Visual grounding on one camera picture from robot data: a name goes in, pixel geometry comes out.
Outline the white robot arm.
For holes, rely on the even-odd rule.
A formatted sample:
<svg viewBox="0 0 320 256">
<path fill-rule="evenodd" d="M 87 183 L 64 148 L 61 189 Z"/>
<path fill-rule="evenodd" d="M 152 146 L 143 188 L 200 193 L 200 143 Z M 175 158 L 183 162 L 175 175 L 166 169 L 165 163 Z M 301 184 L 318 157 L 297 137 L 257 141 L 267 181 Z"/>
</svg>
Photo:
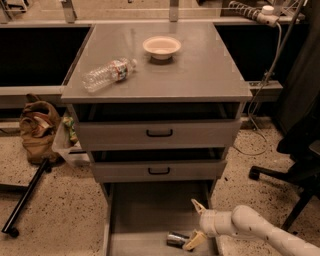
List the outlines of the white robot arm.
<svg viewBox="0 0 320 256">
<path fill-rule="evenodd" d="M 284 231 L 246 205 L 238 205 L 232 211 L 206 209 L 196 199 L 191 200 L 200 216 L 200 230 L 194 230 L 183 245 L 190 251 L 208 238 L 227 235 L 236 239 L 259 238 L 283 256 L 320 256 L 320 248 Z"/>
</svg>

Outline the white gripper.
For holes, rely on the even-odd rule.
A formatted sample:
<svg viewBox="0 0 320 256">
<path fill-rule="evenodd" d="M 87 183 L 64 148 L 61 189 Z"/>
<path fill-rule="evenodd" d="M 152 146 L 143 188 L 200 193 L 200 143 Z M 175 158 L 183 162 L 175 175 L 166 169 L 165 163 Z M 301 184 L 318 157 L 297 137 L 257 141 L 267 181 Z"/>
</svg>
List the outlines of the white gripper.
<svg viewBox="0 0 320 256">
<path fill-rule="evenodd" d="M 196 199 L 191 200 L 195 210 L 200 214 L 200 230 L 194 230 L 190 238 L 183 245 L 183 249 L 191 251 L 201 245 L 208 237 L 217 237 L 221 235 L 232 235 L 234 226 L 230 211 L 217 211 L 206 209 Z"/>
</svg>

